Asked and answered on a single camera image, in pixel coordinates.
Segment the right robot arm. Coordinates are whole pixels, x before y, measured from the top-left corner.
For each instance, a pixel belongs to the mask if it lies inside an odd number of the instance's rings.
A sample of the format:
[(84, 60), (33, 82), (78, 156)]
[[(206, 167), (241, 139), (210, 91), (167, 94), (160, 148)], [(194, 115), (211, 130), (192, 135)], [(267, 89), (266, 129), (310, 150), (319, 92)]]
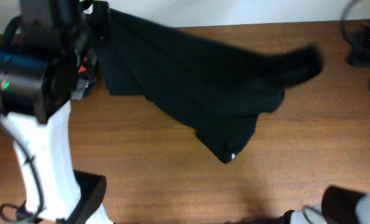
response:
[[(361, 33), (362, 41), (351, 40), (342, 27), (344, 39), (352, 46), (350, 64), (356, 61), (355, 56), (360, 56), (359, 63), (370, 57), (370, 27)], [(370, 223), (370, 192), (362, 193), (344, 189), (337, 186), (328, 187), (321, 200), (315, 206), (304, 206), (299, 210), (289, 210), (281, 217), (282, 223), (308, 224), (308, 223)]]

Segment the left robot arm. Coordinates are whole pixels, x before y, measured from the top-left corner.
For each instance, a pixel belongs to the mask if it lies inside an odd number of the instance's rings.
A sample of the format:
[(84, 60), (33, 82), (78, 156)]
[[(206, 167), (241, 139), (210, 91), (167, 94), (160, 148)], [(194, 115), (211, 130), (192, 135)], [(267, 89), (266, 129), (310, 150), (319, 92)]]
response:
[(94, 44), (108, 38), (105, 1), (21, 1), (0, 43), (0, 128), (12, 139), (26, 199), (6, 223), (110, 223), (107, 180), (75, 170), (71, 96)]

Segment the red folded t-shirt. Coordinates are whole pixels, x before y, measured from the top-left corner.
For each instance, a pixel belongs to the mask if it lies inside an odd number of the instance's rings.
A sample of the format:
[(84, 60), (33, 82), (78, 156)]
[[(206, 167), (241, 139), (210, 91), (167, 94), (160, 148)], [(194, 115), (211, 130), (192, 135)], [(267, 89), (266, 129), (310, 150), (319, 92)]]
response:
[(87, 63), (88, 63), (88, 58), (84, 57), (84, 59), (82, 60), (82, 63), (80, 64), (77, 72), (78, 73), (85, 72), (87, 70), (87, 67), (88, 67)]

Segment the black t-shirt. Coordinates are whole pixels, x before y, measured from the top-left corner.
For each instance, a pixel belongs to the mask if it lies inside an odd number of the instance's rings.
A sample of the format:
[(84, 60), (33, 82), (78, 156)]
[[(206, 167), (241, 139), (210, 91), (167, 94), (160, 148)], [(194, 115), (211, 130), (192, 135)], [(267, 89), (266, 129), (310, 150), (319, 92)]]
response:
[(116, 10), (110, 18), (110, 40), (95, 49), (109, 93), (144, 96), (193, 128), (223, 163), (244, 149), (260, 114), (280, 107), (287, 88), (323, 70), (314, 46), (264, 55)]

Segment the grey folded garment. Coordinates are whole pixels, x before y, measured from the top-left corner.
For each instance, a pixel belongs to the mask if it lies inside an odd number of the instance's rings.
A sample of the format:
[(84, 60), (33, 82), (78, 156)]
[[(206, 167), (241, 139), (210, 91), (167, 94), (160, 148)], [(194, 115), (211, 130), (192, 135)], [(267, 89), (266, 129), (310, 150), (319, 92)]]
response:
[(98, 57), (93, 50), (89, 50), (86, 54), (88, 58), (88, 67), (85, 72), (78, 73), (78, 82), (76, 89), (71, 93), (72, 100), (81, 100), (89, 95), (90, 90), (97, 82)]

